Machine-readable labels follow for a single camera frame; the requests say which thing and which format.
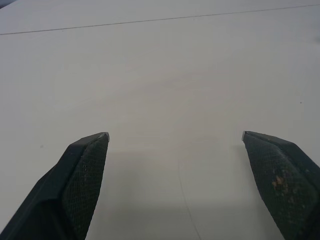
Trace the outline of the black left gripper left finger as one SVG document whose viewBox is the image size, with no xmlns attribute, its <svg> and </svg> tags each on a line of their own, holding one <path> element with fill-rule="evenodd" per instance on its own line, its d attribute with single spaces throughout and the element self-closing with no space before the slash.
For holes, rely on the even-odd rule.
<svg viewBox="0 0 320 240">
<path fill-rule="evenodd" d="M 110 136 L 70 144 L 34 185 L 0 240 L 85 240 L 100 195 Z"/>
</svg>

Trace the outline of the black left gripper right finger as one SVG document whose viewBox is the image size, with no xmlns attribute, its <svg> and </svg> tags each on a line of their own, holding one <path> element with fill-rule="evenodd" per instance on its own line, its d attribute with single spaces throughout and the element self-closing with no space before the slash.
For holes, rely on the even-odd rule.
<svg viewBox="0 0 320 240">
<path fill-rule="evenodd" d="M 320 240 L 320 167 L 295 143 L 253 131 L 242 141 L 254 180 L 285 240 Z"/>
</svg>

